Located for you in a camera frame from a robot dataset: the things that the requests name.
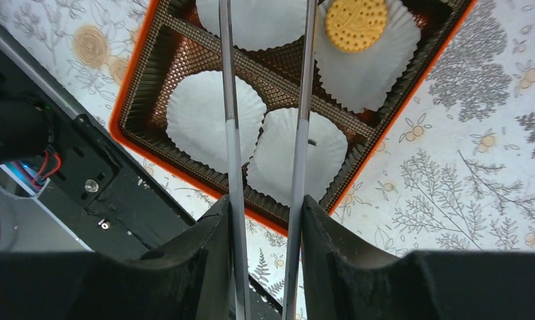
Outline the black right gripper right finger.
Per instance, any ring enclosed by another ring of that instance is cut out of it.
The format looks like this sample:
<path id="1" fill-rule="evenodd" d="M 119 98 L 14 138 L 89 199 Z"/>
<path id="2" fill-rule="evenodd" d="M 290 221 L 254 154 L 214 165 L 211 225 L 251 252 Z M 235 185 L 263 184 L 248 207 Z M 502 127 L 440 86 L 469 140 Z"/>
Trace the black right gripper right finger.
<path id="1" fill-rule="evenodd" d="M 396 257 L 302 207 L 309 319 L 535 319 L 535 253 L 411 251 Z"/>

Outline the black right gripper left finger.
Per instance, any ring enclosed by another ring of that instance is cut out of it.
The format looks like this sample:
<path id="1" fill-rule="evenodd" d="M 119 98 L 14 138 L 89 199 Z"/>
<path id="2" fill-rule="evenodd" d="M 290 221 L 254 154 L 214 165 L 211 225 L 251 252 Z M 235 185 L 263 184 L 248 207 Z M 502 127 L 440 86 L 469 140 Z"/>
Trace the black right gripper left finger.
<path id="1" fill-rule="evenodd" d="M 0 253 L 0 319 L 227 319 L 227 196 L 140 259 L 95 252 Z"/>

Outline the metal serving tongs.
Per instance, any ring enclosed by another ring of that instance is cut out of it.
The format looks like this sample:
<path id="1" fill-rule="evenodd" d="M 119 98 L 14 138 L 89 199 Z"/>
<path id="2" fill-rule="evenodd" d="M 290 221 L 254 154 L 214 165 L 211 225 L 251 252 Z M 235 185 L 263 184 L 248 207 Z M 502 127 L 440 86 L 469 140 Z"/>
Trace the metal serving tongs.
<path id="1" fill-rule="evenodd" d="M 298 287 L 298 262 L 300 257 L 302 206 L 305 195 L 306 158 L 314 73 L 314 47 L 317 1 L 307 1 L 304 32 L 304 52 L 300 82 L 292 190 L 286 246 L 284 278 L 284 303 L 282 318 L 294 319 Z M 229 201 L 233 230 L 233 267 L 235 280 L 235 313 L 237 319 L 251 318 L 249 272 L 247 267 L 247 238 L 245 235 L 245 205 L 243 199 L 243 173 L 235 86 L 233 33 L 230 1 L 219 2 L 219 31 L 221 35 L 222 79 L 225 104 L 225 126 L 229 174 Z"/>

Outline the round beige biscuit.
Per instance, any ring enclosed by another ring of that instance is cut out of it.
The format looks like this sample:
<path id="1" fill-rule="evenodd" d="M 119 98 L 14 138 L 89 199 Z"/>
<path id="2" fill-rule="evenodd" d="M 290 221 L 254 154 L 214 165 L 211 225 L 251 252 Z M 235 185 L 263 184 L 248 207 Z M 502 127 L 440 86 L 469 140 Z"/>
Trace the round beige biscuit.
<path id="1" fill-rule="evenodd" d="M 336 0 L 326 12 L 324 27 L 335 47 L 346 53 L 357 53 L 380 39 L 387 20 L 385 1 Z"/>

